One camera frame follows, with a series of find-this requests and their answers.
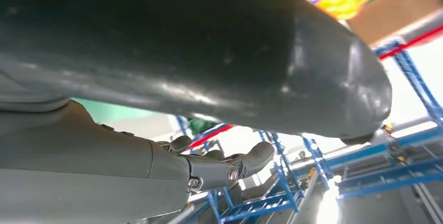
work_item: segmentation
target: red metal bar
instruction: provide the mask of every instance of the red metal bar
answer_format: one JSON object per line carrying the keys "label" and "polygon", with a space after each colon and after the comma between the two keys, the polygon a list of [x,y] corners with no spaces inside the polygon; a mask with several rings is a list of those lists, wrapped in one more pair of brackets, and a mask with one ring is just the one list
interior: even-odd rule
{"label": "red metal bar", "polygon": [[441,26],[439,26],[439,27],[437,27],[437,28],[435,28],[435,29],[433,29],[433,30],[427,32],[427,33],[424,33],[424,34],[418,36],[417,38],[411,40],[410,42],[408,42],[408,43],[406,43],[406,44],[402,44],[402,45],[400,45],[399,47],[397,47],[396,49],[393,49],[393,50],[390,51],[390,52],[387,52],[387,53],[385,53],[385,54],[380,55],[379,58],[380,58],[381,60],[383,60],[383,59],[385,59],[385,58],[387,58],[387,57],[389,57],[389,56],[392,56],[392,55],[394,55],[394,54],[397,54],[397,53],[399,53],[399,52],[405,50],[406,48],[409,48],[411,45],[416,44],[416,43],[418,43],[418,42],[420,42],[420,41],[422,41],[422,40],[424,40],[424,39],[426,39],[426,38],[429,38],[429,37],[431,37],[431,36],[433,36],[433,35],[439,33],[440,31],[443,31],[443,25],[441,25]]}
{"label": "red metal bar", "polygon": [[227,126],[225,126],[225,127],[222,127],[222,128],[220,128],[219,130],[214,131],[213,133],[210,133],[210,134],[206,135],[205,137],[203,137],[203,138],[201,138],[201,139],[195,141],[194,143],[192,143],[192,145],[191,145],[188,149],[191,149],[191,148],[197,147],[197,146],[203,144],[203,143],[204,143],[205,141],[207,141],[208,139],[210,139],[210,138],[216,136],[217,134],[219,134],[219,133],[221,133],[221,132],[228,131],[229,129],[231,129],[231,128],[233,128],[233,127],[234,127],[234,125],[227,125]]}

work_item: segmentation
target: robotic arm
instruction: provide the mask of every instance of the robotic arm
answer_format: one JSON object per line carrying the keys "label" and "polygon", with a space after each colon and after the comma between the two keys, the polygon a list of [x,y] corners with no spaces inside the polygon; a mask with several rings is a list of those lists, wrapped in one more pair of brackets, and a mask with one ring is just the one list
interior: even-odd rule
{"label": "robotic arm", "polygon": [[0,112],[0,216],[7,223],[124,223],[171,213],[190,191],[231,186],[274,156],[270,143],[217,160],[95,124],[74,101]]}

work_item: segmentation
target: green wall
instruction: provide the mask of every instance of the green wall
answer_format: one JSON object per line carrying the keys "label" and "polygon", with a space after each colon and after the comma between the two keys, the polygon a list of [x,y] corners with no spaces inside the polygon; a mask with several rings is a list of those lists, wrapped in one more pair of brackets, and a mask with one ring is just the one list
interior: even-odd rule
{"label": "green wall", "polygon": [[157,114],[156,112],[142,110],[122,105],[109,104],[104,102],[76,99],[89,112],[95,122],[101,124],[106,122],[135,119]]}

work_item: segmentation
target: screw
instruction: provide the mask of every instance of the screw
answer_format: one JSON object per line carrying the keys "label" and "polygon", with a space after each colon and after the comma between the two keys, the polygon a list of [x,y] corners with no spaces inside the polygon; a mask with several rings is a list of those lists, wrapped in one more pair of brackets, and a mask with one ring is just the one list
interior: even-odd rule
{"label": "screw", "polygon": [[234,183],[237,181],[237,179],[238,179],[238,169],[236,167],[231,168],[231,170],[229,170],[228,173],[228,182]]}
{"label": "screw", "polygon": [[190,179],[188,182],[188,186],[192,188],[196,188],[199,185],[199,181],[197,179]]}

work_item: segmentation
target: gray plastic cover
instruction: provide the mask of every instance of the gray plastic cover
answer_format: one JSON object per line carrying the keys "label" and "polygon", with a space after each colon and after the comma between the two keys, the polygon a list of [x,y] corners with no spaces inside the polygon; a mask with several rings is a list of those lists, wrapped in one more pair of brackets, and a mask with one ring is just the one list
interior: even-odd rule
{"label": "gray plastic cover", "polygon": [[80,97],[340,138],[390,112],[376,56],[304,0],[0,0],[0,10],[2,102]]}

